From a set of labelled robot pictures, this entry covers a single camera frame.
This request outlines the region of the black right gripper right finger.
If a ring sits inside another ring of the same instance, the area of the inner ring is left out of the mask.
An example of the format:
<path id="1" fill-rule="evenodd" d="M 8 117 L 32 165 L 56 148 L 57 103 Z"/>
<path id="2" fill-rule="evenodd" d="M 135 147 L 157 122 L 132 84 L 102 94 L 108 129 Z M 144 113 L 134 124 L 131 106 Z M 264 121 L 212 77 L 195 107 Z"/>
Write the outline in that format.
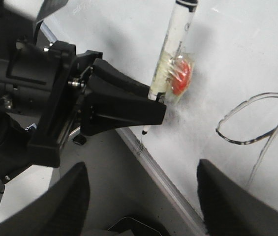
<path id="1" fill-rule="evenodd" d="M 210 236 L 278 236 L 278 211 L 258 200 L 201 159 L 198 198 Z"/>

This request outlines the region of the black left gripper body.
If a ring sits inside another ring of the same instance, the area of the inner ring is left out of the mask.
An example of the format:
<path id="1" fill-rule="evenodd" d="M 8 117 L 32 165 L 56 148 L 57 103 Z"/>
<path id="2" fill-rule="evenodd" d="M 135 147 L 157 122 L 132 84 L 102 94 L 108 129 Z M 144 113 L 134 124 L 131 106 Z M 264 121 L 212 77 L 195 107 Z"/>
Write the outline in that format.
<path id="1" fill-rule="evenodd" d="M 62 41 L 45 49 L 17 41 L 7 51 L 3 55 L 0 46 L 0 98 L 11 99 L 14 113 L 39 117 L 37 130 L 26 142 L 29 162 L 58 167 L 88 71 L 103 54 L 77 54 L 75 45 Z"/>

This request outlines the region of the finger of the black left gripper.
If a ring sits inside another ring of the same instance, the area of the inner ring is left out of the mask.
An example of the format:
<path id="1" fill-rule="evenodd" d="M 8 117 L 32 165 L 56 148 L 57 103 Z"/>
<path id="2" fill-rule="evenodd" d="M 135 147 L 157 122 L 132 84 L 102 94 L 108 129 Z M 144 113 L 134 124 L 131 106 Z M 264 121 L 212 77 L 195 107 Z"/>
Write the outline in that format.
<path id="1" fill-rule="evenodd" d="M 140 125 L 160 125 L 166 106 L 146 97 L 132 95 L 92 75 L 87 83 L 81 108 L 81 133 Z"/>
<path id="2" fill-rule="evenodd" d="M 104 81 L 128 93 L 140 97 L 147 97 L 150 87 L 123 74 L 103 59 L 95 59 L 93 73 Z"/>

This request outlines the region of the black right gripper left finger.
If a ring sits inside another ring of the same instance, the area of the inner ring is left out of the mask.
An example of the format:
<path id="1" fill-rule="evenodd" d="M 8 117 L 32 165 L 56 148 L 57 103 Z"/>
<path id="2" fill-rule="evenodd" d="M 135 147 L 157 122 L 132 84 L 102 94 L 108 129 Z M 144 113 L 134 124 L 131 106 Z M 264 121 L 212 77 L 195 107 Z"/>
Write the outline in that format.
<path id="1" fill-rule="evenodd" d="M 47 192 L 0 223 L 0 236 L 79 236 L 89 201 L 87 168 L 79 162 Z"/>

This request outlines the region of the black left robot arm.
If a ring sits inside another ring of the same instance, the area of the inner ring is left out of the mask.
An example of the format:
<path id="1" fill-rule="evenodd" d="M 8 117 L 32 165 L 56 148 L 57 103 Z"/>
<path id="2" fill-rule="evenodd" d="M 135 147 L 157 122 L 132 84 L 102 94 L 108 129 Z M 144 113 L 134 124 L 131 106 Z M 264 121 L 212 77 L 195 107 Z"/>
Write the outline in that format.
<path id="1" fill-rule="evenodd" d="M 32 165 L 57 168 L 76 125 L 92 136 L 160 125 L 166 106 L 149 87 L 119 72 L 102 52 L 73 44 L 37 45 L 43 20 L 64 0 L 0 0 L 0 180 Z"/>

